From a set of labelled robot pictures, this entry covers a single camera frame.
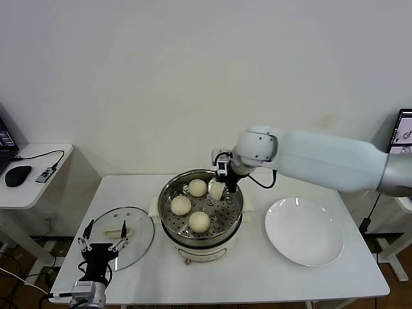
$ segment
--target black mouse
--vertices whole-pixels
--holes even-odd
[[[10,169],[5,176],[7,187],[17,187],[21,185],[25,180],[27,175],[29,175],[32,167],[29,165],[16,166]]]

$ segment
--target stainless steel steamer basket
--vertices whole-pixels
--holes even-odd
[[[191,196],[188,184],[193,179],[202,179],[207,184],[216,177],[215,172],[195,169],[174,177],[163,188],[158,199],[158,212],[166,233],[176,242],[189,248],[212,248],[230,239],[238,230],[243,210],[243,195],[238,187],[236,193],[228,194],[225,200],[215,201],[208,193],[199,198]],[[187,196],[192,202],[191,211],[177,216],[171,211],[171,201],[178,195]],[[189,228],[189,217],[196,211],[203,211],[211,219],[207,232],[198,234]]]

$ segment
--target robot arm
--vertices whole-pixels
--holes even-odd
[[[360,140],[250,126],[227,159],[228,189],[256,167],[337,189],[412,196],[412,157],[387,154]]]

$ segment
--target white desk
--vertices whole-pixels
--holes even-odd
[[[270,183],[271,177],[257,176],[263,183]],[[91,219],[112,208],[135,206],[148,211],[151,198],[158,196],[171,178],[104,177],[76,237]],[[264,190],[250,180],[242,180],[239,185],[254,212],[249,222],[242,223],[237,243],[225,257],[187,266],[162,227],[156,224],[154,240],[146,255],[113,274],[106,290],[107,304],[264,303],[356,299],[389,293],[384,277],[336,191],[281,175],[271,190]],[[274,201],[285,196],[316,201],[340,221],[345,248],[337,261],[325,267],[304,267],[289,261],[272,246],[265,234],[265,213]],[[73,242],[52,292],[71,290],[73,282],[82,277],[77,270],[81,261],[79,245]]]
[[[33,207],[49,184],[51,184],[53,178],[59,172],[61,166],[73,150],[73,146],[71,144],[27,144],[21,147],[18,155],[23,158],[40,155],[53,150],[64,150],[65,154],[59,162],[57,170],[46,183],[37,183],[35,180],[47,167],[51,167],[55,162],[57,162],[62,153],[52,153],[36,159],[12,162],[7,167],[7,169],[0,175],[0,210],[23,210]],[[5,174],[13,167],[20,165],[31,165],[32,171],[27,176],[24,183],[20,186],[7,187],[5,183]],[[9,218],[5,212],[3,212],[0,217],[0,230],[37,258],[30,274],[39,273],[44,266],[52,265],[54,258],[49,252],[54,246],[53,242],[46,244],[45,248],[40,247],[25,233],[22,228],[20,228],[19,224],[12,218]],[[56,265],[61,263],[62,259],[59,259],[56,262]],[[31,281],[31,283],[34,283],[36,280],[36,276],[31,276],[28,278],[28,281]]]

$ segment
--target floor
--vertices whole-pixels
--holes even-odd
[[[367,244],[372,252],[375,252],[374,242],[368,240]],[[56,256],[65,256],[70,247],[69,241],[58,241],[53,253]],[[17,246],[15,249],[8,249],[7,254],[16,258],[22,267],[22,273],[28,274],[29,269],[34,263],[34,258],[27,251]],[[398,255],[399,260],[408,273],[409,277],[412,278],[412,246],[408,247]],[[7,256],[3,256],[0,259],[0,267],[7,269],[15,274],[19,273],[17,263]],[[392,272],[392,269],[388,265],[379,265],[382,273],[384,274],[386,281],[391,288],[391,293],[386,297],[381,297],[377,299],[378,309],[403,309],[412,308],[412,280],[408,282],[399,282]],[[49,282],[53,283],[57,273],[52,272],[49,268],[45,268],[43,273],[50,271],[51,274],[48,275]],[[12,302],[17,308],[3,301],[5,297],[8,297],[9,293],[14,289],[17,280],[14,278],[8,278],[0,276],[0,309],[32,309],[38,308],[39,299],[42,297],[42,293],[35,288],[30,286],[25,286],[23,283],[19,283],[15,294],[12,298]],[[37,286],[42,289],[49,291],[50,287],[46,284],[46,275],[41,275],[41,278],[37,282]],[[316,308],[320,308],[321,303],[316,305]],[[43,304],[44,309],[60,308],[65,309],[68,306],[51,304],[45,301]],[[118,309],[119,306],[109,306],[109,309]],[[189,306],[128,306],[128,309],[306,309],[304,303],[273,303],[273,304],[208,304],[208,305],[189,305]],[[346,309],[374,309],[375,299],[360,299],[352,303],[351,305],[345,307]]]

